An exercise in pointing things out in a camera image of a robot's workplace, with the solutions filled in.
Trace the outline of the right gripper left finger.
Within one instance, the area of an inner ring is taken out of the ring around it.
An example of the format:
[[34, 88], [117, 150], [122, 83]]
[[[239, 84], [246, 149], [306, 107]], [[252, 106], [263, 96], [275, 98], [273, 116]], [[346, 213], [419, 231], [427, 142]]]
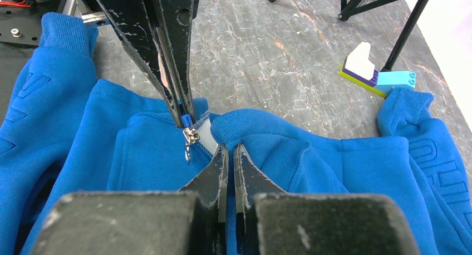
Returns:
[[32, 254], [226, 254], [228, 150], [176, 192], [61, 197]]

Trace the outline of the silver zipper slider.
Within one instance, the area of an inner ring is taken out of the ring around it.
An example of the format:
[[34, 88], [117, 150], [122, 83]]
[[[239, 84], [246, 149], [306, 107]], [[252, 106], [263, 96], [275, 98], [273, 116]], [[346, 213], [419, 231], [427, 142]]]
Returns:
[[185, 138], [185, 159], [187, 162], [191, 161], [190, 146], [197, 143], [200, 140], [200, 135], [194, 125], [190, 125], [183, 129], [183, 135]]

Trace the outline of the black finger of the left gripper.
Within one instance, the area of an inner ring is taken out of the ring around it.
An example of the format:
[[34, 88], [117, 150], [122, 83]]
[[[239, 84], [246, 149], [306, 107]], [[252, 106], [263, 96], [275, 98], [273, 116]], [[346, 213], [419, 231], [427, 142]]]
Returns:
[[150, 0], [175, 122], [196, 122], [189, 80], [191, 29], [199, 0]]
[[159, 67], [159, 45], [151, 29], [143, 0], [96, 0], [109, 19], [122, 46], [164, 99], [175, 126], [183, 127], [177, 96], [166, 88]]

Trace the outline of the blue zip-up jacket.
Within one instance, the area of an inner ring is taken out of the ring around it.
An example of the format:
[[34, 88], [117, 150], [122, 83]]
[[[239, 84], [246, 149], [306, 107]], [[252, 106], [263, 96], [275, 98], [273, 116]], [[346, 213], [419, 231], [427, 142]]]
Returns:
[[40, 45], [20, 72], [1, 126], [1, 253], [28, 254], [67, 193], [178, 190], [218, 144], [242, 143], [289, 193], [379, 193], [405, 213], [422, 254], [471, 253], [471, 202], [461, 155], [433, 96], [393, 89], [381, 135], [328, 139], [268, 112], [211, 114], [195, 99], [201, 141], [185, 138], [164, 102], [97, 78], [98, 31], [59, 13], [42, 17]]

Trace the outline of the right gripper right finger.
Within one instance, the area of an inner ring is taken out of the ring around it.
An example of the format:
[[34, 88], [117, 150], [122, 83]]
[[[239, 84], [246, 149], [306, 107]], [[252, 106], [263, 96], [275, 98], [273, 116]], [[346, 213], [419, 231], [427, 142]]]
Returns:
[[419, 254], [401, 209], [379, 194], [287, 193], [234, 149], [239, 254]]

